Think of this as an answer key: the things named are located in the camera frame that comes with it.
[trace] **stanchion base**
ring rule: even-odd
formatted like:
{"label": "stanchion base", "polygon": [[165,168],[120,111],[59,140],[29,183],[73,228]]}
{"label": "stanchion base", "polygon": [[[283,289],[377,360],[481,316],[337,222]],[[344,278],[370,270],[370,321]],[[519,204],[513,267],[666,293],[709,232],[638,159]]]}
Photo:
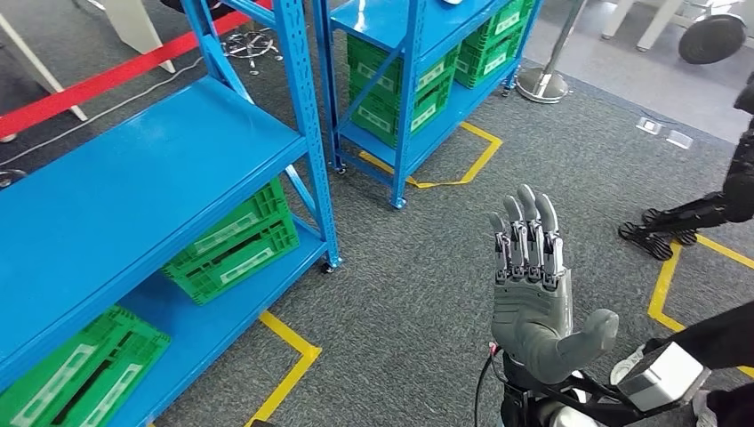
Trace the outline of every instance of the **stanchion base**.
{"label": "stanchion base", "polygon": [[542,68],[528,68],[516,76],[516,90],[530,101],[542,104],[560,102],[568,94],[568,83],[558,73],[553,73],[544,90],[538,88]]}

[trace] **robot finger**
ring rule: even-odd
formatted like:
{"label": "robot finger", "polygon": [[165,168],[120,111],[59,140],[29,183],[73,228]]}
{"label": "robot finger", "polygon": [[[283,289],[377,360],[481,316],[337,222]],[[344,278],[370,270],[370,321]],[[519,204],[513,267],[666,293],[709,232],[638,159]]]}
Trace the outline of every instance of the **robot finger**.
{"label": "robot finger", "polygon": [[526,225],[526,254],[528,256],[526,276],[530,282],[536,283],[542,279],[542,247],[544,245],[540,213],[537,210],[534,192],[528,185],[523,184],[518,187],[517,193],[523,206]]}
{"label": "robot finger", "polygon": [[526,277],[529,255],[526,240],[526,225],[521,215],[521,207],[515,198],[506,196],[503,201],[510,222],[510,268],[514,280]]}
{"label": "robot finger", "polygon": [[546,194],[538,195],[536,206],[537,210],[540,211],[544,234],[542,286],[547,290],[554,291],[559,286],[560,279],[566,273],[566,268],[563,266],[563,239],[560,238],[557,215],[549,197]]}
{"label": "robot finger", "polygon": [[510,238],[505,233],[505,223],[496,212],[489,214],[495,237],[495,283],[504,285],[511,276]]}

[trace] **yellow floor tape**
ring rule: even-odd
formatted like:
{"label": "yellow floor tape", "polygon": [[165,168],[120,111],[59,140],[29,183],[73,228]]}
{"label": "yellow floor tape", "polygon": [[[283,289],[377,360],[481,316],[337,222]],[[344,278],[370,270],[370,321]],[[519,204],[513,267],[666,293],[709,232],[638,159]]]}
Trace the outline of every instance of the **yellow floor tape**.
{"label": "yellow floor tape", "polygon": [[[735,251],[728,249],[719,243],[713,242],[708,238],[700,235],[696,235],[696,240],[700,244],[707,246],[715,252],[722,254],[732,260],[738,261],[741,264],[754,269],[754,261],[751,259],[736,253]],[[670,283],[673,279],[673,274],[676,272],[676,266],[681,256],[681,245],[676,242],[670,243],[670,248],[673,250],[673,256],[669,260],[662,263],[660,269],[660,275],[657,277],[657,282],[654,284],[654,291],[652,292],[652,299],[649,302],[649,308],[646,313],[650,318],[653,318],[661,324],[668,327],[673,332],[679,332],[685,328],[680,322],[674,318],[668,316],[662,310],[665,307],[665,301],[668,299],[668,292],[670,291]],[[754,378],[754,369],[750,367],[739,367],[739,369],[746,375]]]}
{"label": "yellow floor tape", "polygon": [[[471,165],[471,168],[463,175],[463,177],[460,180],[448,181],[448,182],[418,182],[413,177],[409,176],[408,178],[406,178],[405,181],[418,189],[431,189],[432,187],[439,187],[441,185],[462,185],[462,184],[468,184],[469,182],[472,182],[474,178],[477,177],[477,173],[479,173],[479,171],[482,170],[483,167],[485,167],[485,165],[493,156],[495,151],[497,151],[497,149],[502,145],[502,140],[466,122],[461,122],[461,127],[471,133],[474,133],[477,136],[480,136],[486,139],[487,141],[489,141],[489,145],[487,146],[485,151],[482,152],[482,155],[479,156],[477,161],[475,161],[474,164]],[[380,169],[382,169],[383,171],[387,173],[393,173],[392,167],[390,167],[389,165],[386,165],[379,158],[372,156],[366,151],[361,151],[360,153],[358,153],[358,156],[363,158],[367,162],[379,167]]]}
{"label": "yellow floor tape", "polygon": [[[293,390],[296,383],[304,376],[304,373],[311,367],[322,349],[316,347],[296,334],[288,325],[281,322],[280,319],[273,316],[269,311],[263,311],[259,320],[266,327],[272,330],[288,345],[296,349],[301,354],[298,362],[288,371],[283,381],[277,385],[267,400],[261,405],[256,414],[246,423],[245,427],[250,427],[255,420],[267,421],[275,412],[278,406],[283,402],[288,393]],[[156,427],[153,423],[147,424],[148,427]]]}

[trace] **blue metal shelf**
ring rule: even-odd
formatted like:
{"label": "blue metal shelf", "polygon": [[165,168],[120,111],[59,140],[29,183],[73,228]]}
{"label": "blue metal shelf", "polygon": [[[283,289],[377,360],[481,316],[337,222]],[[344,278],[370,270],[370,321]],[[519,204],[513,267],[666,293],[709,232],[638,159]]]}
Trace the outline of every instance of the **blue metal shelf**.
{"label": "blue metal shelf", "polygon": [[[223,1],[277,32],[297,130],[252,103],[206,2],[182,0],[208,76],[0,192],[12,206],[0,222],[12,244],[0,257],[0,392],[123,299],[173,338],[112,421],[142,427],[320,257],[340,263],[301,0],[273,12]],[[300,158],[311,192],[291,166]],[[297,220],[298,248],[204,307],[155,274],[283,171],[317,224]]]}
{"label": "blue metal shelf", "polygon": [[[331,13],[333,27],[392,51],[405,37],[409,19],[407,13],[396,11],[408,11],[410,1],[348,0]],[[463,0],[461,4],[452,5],[442,0],[428,1],[424,19],[431,27],[421,37],[419,71],[438,61],[508,2]]]}
{"label": "blue metal shelf", "polygon": [[[327,0],[316,0],[317,45],[319,48],[320,75],[325,93],[325,115],[333,167],[344,169],[343,159],[364,171],[377,181],[390,187],[389,202],[396,208],[405,206],[403,198],[405,180],[439,144],[467,117],[478,104],[498,85],[510,90],[513,76],[521,61],[524,43],[515,59],[505,69],[488,77],[474,89],[454,84],[446,110],[415,135],[411,135],[410,117],[413,117],[415,88],[418,75],[435,63],[464,38],[497,13],[509,0],[462,0],[451,5],[442,0],[348,0],[330,12]],[[525,24],[522,39],[525,41],[541,6],[535,0],[532,13]],[[338,111],[337,84],[333,56],[333,32],[341,29],[389,52],[362,92],[351,100],[351,105],[341,115]],[[370,91],[372,86],[396,58],[403,60],[400,107],[398,111],[397,144],[393,149],[380,142],[371,133],[350,122],[349,118]],[[392,166],[393,175],[385,174],[350,156],[341,149],[341,137],[350,140],[386,164]]]}
{"label": "blue metal shelf", "polygon": [[204,77],[0,193],[0,390],[306,149]]}
{"label": "blue metal shelf", "polygon": [[205,306],[197,306],[159,273],[121,300],[172,340],[116,413],[112,427],[147,425],[322,256],[326,247],[318,234],[300,221],[296,225],[299,247]]}
{"label": "blue metal shelf", "polygon": [[[517,66],[517,61],[511,63],[508,67],[498,70],[495,76],[489,76],[483,84],[473,89],[453,82],[450,99],[445,110],[438,114],[427,127],[409,138],[405,160],[406,172],[410,174],[418,169],[424,163],[424,160],[439,147],[440,143],[453,133],[463,119],[485,100],[503,78],[515,71]],[[379,158],[385,164],[395,167],[396,151],[361,127],[348,121],[343,126],[341,135],[351,141],[356,141],[359,148]]]}

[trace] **red barrier tape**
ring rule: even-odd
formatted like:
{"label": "red barrier tape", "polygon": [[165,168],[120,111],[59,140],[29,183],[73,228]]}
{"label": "red barrier tape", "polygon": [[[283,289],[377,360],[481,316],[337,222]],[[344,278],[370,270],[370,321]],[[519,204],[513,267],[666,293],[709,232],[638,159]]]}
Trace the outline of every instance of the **red barrier tape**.
{"label": "red barrier tape", "polygon": [[[222,34],[248,20],[249,18],[241,12],[232,12],[218,18],[214,22],[214,25],[217,32]],[[189,31],[156,48],[154,51],[144,53],[132,60],[127,60],[97,76],[72,85],[63,92],[53,93],[25,107],[15,109],[0,117],[0,138],[23,131],[70,109],[74,105],[88,101],[195,47],[197,47],[197,38],[194,36],[193,31]]]}

